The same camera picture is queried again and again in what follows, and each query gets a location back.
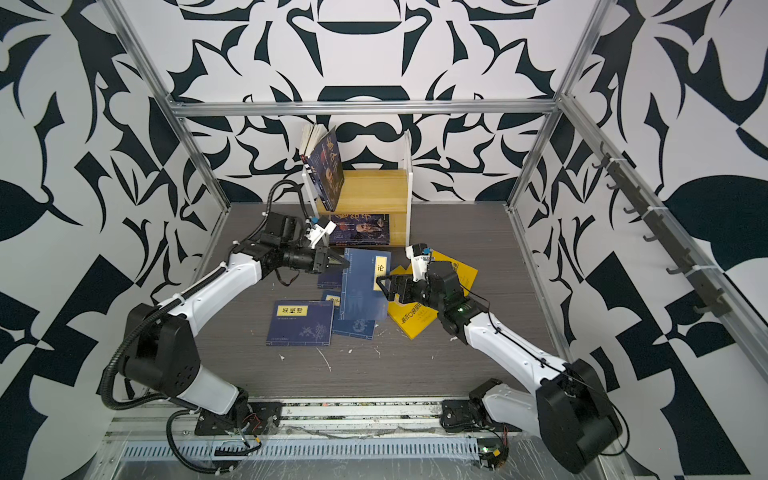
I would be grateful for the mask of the purple book with old man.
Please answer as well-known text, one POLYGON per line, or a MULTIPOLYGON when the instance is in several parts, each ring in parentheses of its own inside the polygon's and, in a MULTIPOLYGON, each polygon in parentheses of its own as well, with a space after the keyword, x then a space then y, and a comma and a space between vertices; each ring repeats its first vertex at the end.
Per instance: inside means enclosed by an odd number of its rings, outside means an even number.
POLYGON ((324 208, 334 212, 345 182, 336 129, 328 130, 312 154, 304 157, 303 161, 308 166, 324 208))

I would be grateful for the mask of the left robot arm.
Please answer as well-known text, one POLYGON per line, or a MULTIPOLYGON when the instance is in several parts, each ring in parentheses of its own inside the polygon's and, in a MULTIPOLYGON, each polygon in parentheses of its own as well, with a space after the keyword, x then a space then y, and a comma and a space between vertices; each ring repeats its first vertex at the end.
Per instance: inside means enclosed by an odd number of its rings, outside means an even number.
POLYGON ((135 307, 101 376, 104 406, 123 411, 168 400, 229 430, 244 428, 251 413, 247 392, 202 365, 196 337, 227 304, 269 275, 283 269, 319 275, 347 267, 329 246, 334 229, 328 217, 307 210, 291 216, 267 208, 213 271, 155 306, 135 307))

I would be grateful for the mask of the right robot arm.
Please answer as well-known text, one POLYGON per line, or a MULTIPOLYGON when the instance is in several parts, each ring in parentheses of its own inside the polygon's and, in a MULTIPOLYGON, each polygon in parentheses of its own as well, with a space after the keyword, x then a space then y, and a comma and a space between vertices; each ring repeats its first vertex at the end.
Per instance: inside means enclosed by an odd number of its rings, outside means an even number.
POLYGON ((583 472, 625 435, 624 417, 589 363, 551 355, 506 327, 451 263, 431 261, 411 275, 380 276, 376 284, 389 301, 435 310, 450 335, 511 374, 529 395, 498 383, 482 393, 483 412, 540 438, 565 470, 583 472))

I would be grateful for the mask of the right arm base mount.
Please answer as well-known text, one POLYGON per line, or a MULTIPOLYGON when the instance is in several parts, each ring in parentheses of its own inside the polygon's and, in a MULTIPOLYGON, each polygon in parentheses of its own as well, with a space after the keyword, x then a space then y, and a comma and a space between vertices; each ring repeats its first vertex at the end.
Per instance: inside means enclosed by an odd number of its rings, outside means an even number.
POLYGON ((440 426, 448 433, 479 432, 490 430, 495 433, 521 432, 510 424, 493 421, 477 400, 447 399, 441 402, 440 426))

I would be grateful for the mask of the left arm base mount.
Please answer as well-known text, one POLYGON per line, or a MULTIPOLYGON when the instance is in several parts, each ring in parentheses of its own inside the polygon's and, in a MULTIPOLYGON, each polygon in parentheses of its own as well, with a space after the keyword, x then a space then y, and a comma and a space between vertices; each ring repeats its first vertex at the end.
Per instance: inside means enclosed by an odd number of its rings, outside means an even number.
POLYGON ((277 401, 257 401, 236 404, 229 413, 213 414, 203 410, 197 420, 194 433, 197 436, 234 434, 262 435, 280 426, 284 404, 277 401))

